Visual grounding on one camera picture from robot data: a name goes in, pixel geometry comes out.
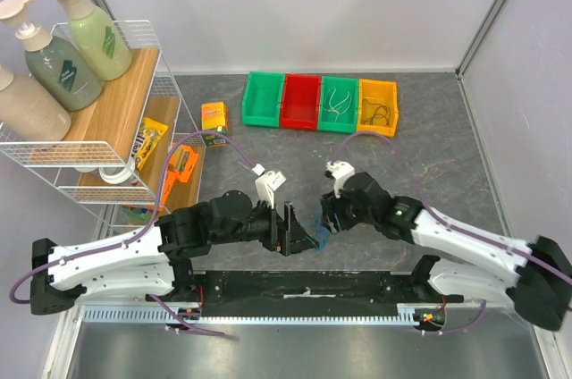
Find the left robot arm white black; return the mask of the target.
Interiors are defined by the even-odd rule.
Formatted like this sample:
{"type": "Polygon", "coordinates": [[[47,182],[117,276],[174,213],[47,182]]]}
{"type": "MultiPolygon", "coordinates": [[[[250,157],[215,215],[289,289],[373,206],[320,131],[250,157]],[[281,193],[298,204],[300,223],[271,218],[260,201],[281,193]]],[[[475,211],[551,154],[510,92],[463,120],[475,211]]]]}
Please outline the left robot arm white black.
{"type": "Polygon", "coordinates": [[[197,288],[192,258],[208,254],[214,245],[253,240],[285,257],[318,245],[291,203],[280,215],[238,190],[163,215],[149,229],[107,240],[69,247],[36,240],[31,261],[38,273],[30,283],[30,311],[60,313],[94,296],[186,301],[197,288]]]}

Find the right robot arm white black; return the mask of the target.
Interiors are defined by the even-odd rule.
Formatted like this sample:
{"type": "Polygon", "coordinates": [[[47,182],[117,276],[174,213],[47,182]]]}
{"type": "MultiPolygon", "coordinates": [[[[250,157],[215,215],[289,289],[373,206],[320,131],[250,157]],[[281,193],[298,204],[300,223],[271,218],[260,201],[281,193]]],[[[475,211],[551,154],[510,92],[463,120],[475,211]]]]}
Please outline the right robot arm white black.
{"type": "Polygon", "coordinates": [[[369,173],[345,162],[325,175],[333,181],[332,192],[321,197],[322,224],[329,232],[367,224],[390,240],[462,260],[454,265],[437,259],[429,271],[414,274],[408,287],[415,299],[426,302],[440,293],[509,304],[530,324],[561,329],[571,307],[571,263],[555,240],[516,240],[466,225],[418,199],[391,195],[369,173]]]}

